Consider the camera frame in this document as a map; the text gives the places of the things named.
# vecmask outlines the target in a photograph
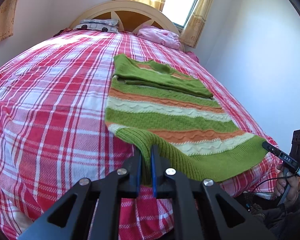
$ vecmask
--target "person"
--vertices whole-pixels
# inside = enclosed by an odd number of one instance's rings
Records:
[[[283,167],[279,165],[278,177],[283,177]],[[251,208],[251,214],[258,218],[276,236],[278,240],[300,240],[300,196],[298,193],[298,178],[277,179],[274,194],[280,197],[284,187],[290,184],[286,201],[278,207],[263,210],[258,204]]]

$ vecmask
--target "wooden headboard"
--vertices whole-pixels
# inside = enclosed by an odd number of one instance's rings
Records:
[[[143,23],[168,30],[179,35],[177,27],[159,10],[144,3],[117,0],[101,3],[81,14],[70,28],[83,19],[118,19],[119,31],[137,33]]]

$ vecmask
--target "sweater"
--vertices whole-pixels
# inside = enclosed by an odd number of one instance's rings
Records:
[[[229,179],[260,163],[263,138],[240,130],[200,80],[153,60],[114,57],[105,111],[108,130],[142,153],[151,181],[150,147],[190,179]]]

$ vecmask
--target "human hand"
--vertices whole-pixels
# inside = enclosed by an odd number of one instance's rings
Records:
[[[277,170],[281,171],[278,174],[278,178],[283,177],[283,167],[281,164],[279,164],[277,166]],[[292,175],[292,173],[290,171],[288,171],[287,176],[291,176],[291,175]],[[288,179],[277,179],[277,183],[276,183],[276,186],[274,189],[274,195],[276,197],[280,197],[284,193],[284,187],[287,185],[287,181],[290,184],[290,190],[286,197],[287,201],[290,202],[290,204],[288,204],[288,203],[287,204],[292,205],[298,197],[298,178],[297,178],[297,176],[293,176]]]

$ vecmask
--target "window pane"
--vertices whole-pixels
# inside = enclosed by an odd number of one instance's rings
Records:
[[[162,13],[170,21],[184,26],[194,0],[166,0]]]

